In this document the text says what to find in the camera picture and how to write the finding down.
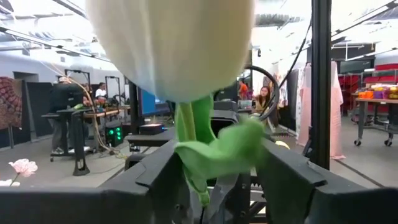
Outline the blue screen monitor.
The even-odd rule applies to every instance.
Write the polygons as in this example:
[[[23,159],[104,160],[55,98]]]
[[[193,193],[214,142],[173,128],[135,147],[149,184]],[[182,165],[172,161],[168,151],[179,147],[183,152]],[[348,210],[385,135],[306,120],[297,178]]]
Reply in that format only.
[[[139,89],[139,102],[141,116],[161,115],[170,112],[167,102],[143,89]]]

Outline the table with colourful bins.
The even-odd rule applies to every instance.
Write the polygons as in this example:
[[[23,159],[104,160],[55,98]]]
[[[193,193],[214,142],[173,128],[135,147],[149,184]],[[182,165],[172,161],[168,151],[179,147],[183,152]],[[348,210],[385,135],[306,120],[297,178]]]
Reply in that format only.
[[[356,102],[359,103],[358,138],[354,140],[354,145],[361,145],[365,129],[375,129],[388,134],[384,145],[391,146],[394,136],[398,136],[398,83],[396,85],[373,85],[367,90],[360,91]],[[366,126],[369,104],[374,104],[373,122]],[[381,105],[387,106],[386,121],[378,119],[377,110]]]

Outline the black standing desk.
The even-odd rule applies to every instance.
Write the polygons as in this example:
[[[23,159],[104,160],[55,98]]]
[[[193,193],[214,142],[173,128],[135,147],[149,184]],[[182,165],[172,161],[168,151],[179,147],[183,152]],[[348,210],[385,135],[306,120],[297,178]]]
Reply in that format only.
[[[61,143],[62,153],[51,153],[50,161],[53,162],[55,157],[74,157],[75,166],[73,176],[83,176],[90,173],[86,164],[86,153],[89,149],[85,149],[84,139],[84,115],[90,109],[76,110],[73,108],[66,110],[58,110],[56,113],[42,115],[43,118],[58,120],[61,124]]]

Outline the black box with lit top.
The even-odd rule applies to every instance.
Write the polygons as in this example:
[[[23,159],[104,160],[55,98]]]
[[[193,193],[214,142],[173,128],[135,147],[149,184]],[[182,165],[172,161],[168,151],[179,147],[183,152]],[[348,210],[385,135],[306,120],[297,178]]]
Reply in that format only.
[[[167,128],[163,124],[144,124],[139,126],[139,134],[141,135],[156,135],[166,131]]]

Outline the black frame post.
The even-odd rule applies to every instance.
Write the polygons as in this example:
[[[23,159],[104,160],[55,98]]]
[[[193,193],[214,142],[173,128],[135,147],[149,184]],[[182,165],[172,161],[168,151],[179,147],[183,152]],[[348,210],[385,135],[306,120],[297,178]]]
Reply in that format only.
[[[129,81],[131,133],[139,134],[139,103],[137,86]]]
[[[312,0],[311,161],[330,168],[331,0]]]

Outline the black partition panel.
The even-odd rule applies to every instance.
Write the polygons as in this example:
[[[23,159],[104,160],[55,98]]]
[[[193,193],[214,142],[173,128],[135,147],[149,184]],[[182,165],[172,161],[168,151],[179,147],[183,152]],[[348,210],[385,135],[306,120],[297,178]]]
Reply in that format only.
[[[42,115],[46,115],[49,112],[49,93],[51,88],[51,83],[27,82],[34,131],[37,137],[42,137],[53,133],[48,119],[42,117]]]

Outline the white artificial tulip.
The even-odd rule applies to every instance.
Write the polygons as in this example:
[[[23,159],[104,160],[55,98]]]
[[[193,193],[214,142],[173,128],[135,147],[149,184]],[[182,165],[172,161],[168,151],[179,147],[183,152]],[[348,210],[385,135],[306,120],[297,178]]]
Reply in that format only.
[[[130,81],[174,102],[177,144],[189,186],[210,204],[209,179],[249,171],[262,154],[256,119],[211,128],[213,94],[243,71],[255,0],[86,0],[106,57]]]

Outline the white blossom flower bunch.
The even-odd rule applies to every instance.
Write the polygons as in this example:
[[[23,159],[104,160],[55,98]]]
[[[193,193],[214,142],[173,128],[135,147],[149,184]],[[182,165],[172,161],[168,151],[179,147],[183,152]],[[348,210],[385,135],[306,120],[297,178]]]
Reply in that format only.
[[[16,172],[16,176],[13,179],[0,180],[0,187],[18,187],[21,184],[17,181],[19,177],[30,177],[38,170],[36,162],[28,159],[18,159],[9,162],[9,165]]]

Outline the red patterned tapestry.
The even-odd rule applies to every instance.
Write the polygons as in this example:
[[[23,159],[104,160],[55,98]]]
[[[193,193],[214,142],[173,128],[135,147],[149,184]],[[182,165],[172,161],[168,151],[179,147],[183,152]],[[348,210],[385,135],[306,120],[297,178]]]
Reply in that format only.
[[[22,125],[22,81],[0,77],[0,130]]]

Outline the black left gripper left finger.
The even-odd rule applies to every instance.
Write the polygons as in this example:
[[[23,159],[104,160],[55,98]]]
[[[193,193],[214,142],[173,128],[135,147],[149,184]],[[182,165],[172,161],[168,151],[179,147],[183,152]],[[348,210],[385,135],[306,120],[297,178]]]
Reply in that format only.
[[[187,186],[175,145],[95,188],[0,187],[0,224],[183,224]]]

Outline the person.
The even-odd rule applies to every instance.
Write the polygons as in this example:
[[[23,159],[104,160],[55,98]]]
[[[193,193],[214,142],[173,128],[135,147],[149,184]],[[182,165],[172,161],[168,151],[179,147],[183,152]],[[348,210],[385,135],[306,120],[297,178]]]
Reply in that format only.
[[[100,82],[99,88],[95,91],[95,98],[106,98],[106,97],[107,97],[106,84]]]
[[[243,79],[239,80],[238,95],[241,100],[247,100],[248,98],[248,86],[245,84]]]
[[[266,108],[266,104],[271,99],[271,91],[268,86],[263,86],[260,90],[260,94],[256,95],[255,100],[255,109],[256,113],[261,113],[264,108]]]
[[[65,110],[68,108],[66,105],[66,85],[72,82],[66,77],[60,77],[58,83],[54,85],[50,91],[50,109],[49,114],[56,114],[59,110]],[[49,122],[53,128],[52,135],[52,154],[63,154],[62,149],[62,121],[59,118],[49,119]]]

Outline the pink hanging cloth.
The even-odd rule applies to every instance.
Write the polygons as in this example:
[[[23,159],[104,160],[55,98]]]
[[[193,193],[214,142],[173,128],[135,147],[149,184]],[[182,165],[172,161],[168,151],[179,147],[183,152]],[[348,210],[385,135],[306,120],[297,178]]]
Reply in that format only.
[[[304,146],[308,140],[308,128],[311,121],[311,64],[308,63],[299,73],[300,81],[296,103],[297,144]],[[341,113],[343,95],[338,81],[337,63],[331,62],[331,106],[330,106],[330,157],[334,160],[345,159],[341,148]]]

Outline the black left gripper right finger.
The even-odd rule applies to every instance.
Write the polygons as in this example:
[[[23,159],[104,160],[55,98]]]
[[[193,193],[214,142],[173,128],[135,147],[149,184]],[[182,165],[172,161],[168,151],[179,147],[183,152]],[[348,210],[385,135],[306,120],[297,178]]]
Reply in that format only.
[[[367,189],[283,146],[257,167],[273,224],[398,224],[398,188]]]

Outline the green-lit computer tower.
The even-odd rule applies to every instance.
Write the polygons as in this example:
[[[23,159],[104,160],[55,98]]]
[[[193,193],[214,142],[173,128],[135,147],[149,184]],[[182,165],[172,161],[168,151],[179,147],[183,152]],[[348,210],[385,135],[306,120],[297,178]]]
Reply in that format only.
[[[106,143],[116,147],[123,143],[123,124],[120,121],[110,121],[105,126]]]

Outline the red storage shelf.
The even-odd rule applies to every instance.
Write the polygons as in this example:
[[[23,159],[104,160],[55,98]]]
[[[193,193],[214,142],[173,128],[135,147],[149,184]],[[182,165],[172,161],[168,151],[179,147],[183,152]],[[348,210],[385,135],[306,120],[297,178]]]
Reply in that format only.
[[[349,72],[338,75],[343,96],[340,111],[348,115],[356,107],[356,94],[359,90],[370,88],[373,85],[395,85],[398,83],[398,63],[376,65],[376,68],[367,68],[361,72]]]

